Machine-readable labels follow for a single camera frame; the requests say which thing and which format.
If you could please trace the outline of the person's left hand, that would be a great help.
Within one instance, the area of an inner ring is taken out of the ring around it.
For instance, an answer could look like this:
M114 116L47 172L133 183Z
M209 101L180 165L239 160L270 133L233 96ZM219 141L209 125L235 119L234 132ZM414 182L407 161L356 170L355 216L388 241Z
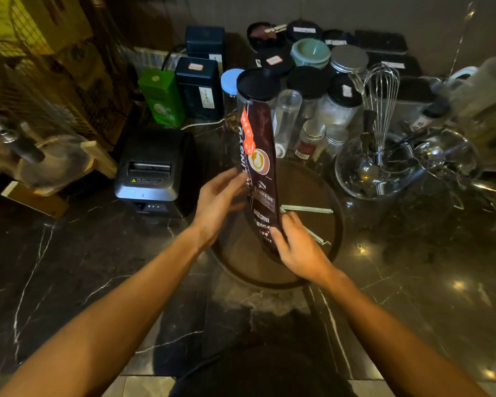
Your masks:
M247 173L231 168L200 189L194 220L190 228L202 248L211 246L218 237L233 199L246 199Z

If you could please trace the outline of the dark brown coffee bag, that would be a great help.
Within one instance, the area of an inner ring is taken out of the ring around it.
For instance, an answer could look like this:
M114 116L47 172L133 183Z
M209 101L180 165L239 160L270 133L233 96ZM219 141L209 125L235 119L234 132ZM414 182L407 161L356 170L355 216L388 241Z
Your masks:
M247 199L254 231L269 253L278 248L270 229L281 227L277 187L277 157L270 106L250 101L241 110L238 125L240 164L247 173Z

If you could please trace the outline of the person's right forearm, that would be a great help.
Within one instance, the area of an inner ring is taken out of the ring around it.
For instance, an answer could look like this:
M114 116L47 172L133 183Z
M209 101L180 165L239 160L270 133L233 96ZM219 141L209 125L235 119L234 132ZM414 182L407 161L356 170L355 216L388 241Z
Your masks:
M397 397L490 397L477 382L371 301L342 271L317 262L304 276L331 294Z

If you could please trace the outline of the small spice jar silver lid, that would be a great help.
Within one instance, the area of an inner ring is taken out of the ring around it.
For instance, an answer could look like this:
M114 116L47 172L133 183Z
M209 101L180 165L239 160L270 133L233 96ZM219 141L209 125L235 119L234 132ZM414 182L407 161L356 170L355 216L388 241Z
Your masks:
M345 126L332 124L326 127L325 137L321 144L321 155L327 154L335 158L342 150L349 138L349 131Z

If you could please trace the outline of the dark blue tea tin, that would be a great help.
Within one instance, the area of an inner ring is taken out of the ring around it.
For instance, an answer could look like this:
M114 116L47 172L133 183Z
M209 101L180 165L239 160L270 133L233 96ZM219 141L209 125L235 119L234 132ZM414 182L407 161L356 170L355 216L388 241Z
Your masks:
M181 57L174 71L186 116L216 122L224 117L224 99L215 60Z
M188 25L185 30L185 48L188 57L216 61L219 75L223 74L224 27Z

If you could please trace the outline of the person's dark apron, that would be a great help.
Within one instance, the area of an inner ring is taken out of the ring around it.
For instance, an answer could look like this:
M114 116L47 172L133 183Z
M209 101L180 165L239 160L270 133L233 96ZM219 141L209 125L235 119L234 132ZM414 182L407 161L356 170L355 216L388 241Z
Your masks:
M168 397L357 397L350 383L304 353L261 345L227 350L176 380Z

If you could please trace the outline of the black-lidded jar with white powder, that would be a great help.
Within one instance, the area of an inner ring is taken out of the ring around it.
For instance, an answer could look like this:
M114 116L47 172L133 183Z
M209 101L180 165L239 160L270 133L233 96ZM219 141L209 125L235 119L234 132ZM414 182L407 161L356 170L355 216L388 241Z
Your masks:
M350 77L344 73L336 74L317 107L315 119L326 127L348 127L362 104L362 95Z

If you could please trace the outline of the round black-lidded container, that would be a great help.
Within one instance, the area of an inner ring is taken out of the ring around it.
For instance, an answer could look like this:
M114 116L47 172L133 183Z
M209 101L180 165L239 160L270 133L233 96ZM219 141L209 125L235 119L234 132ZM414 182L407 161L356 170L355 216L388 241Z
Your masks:
M291 21L285 30L285 37L294 44L301 39L321 39L323 29L314 22L304 19Z
M277 47L259 50L255 64L279 79L286 77L296 66L290 52Z
M322 33L321 41L332 50L336 46L340 45L355 45L354 34L348 31L343 31L340 29L328 29Z

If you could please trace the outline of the wooden stand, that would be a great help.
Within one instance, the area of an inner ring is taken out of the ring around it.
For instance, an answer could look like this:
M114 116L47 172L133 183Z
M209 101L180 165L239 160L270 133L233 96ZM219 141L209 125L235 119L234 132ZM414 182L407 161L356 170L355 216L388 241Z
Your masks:
M82 179L95 170L108 179L115 178L117 171L116 162L97 141L87 141L83 139L81 147L88 156L92 158L92 162L83 176L77 180ZM23 206L57 219L61 218L69 207L68 203L58 195L64 188L66 188L66 186L51 190L33 189L11 178L11 182L2 191L1 195L14 202L20 203Z

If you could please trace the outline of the pale green lidded container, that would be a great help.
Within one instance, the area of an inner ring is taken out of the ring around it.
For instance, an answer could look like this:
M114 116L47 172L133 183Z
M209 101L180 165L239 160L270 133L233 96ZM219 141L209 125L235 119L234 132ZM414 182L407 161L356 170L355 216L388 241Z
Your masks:
M321 40L306 38L292 45L290 55L296 66L324 69L330 61L331 50Z

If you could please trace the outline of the glass jar with silver lid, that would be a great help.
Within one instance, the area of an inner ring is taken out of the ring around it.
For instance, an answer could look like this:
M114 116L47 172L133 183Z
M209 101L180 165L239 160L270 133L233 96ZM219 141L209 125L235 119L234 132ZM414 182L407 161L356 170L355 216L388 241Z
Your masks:
M368 54L358 46L337 45L331 50L330 66L338 73L363 74L368 64Z

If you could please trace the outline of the small bottle with black cap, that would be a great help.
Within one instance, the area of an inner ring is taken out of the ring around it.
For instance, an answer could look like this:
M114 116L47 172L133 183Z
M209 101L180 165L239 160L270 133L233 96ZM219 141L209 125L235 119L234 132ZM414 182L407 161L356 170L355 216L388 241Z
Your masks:
M416 132L426 128L433 122L444 119L451 111L451 105L448 99L438 97L429 106L424 108L417 118L410 121L409 129Z

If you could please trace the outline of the glass dispenser with tap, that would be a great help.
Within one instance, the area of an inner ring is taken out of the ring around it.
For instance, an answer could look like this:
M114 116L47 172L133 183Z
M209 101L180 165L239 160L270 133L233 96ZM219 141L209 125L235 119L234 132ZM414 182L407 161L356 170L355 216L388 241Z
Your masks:
M91 165L82 142L73 132L0 114L0 172L33 189L65 187Z

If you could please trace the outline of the black rectangular box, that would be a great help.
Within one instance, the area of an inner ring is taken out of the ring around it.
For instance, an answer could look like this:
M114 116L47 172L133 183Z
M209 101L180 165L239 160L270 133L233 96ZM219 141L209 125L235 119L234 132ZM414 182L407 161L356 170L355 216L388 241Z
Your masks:
M435 99L436 95L432 92L426 79L402 77L393 119L413 122Z
M384 64L398 70L401 77L421 77L423 70L418 60L406 54L366 52L369 57L368 68L376 64Z
M357 29L354 31L355 45L366 52L405 55L408 45L402 34Z

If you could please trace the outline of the long metal bar spoon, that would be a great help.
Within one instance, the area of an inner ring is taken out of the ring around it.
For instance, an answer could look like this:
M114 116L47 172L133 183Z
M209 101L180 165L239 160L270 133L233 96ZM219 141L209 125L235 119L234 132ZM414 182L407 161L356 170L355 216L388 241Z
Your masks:
M454 73L454 68L456 66L456 63L457 63L457 60L458 60L458 57L459 57L459 54L460 54L460 51L461 51L461 48L463 45L464 37L467 33L469 23L470 23L471 19L473 18L473 16L475 15L475 13L476 13L476 0L471 0L467 5L466 11L465 11L465 14L463 17L459 40L457 41L457 45L455 47L454 56L452 59L452 63L450 66L450 71L449 71L448 77L450 77Z

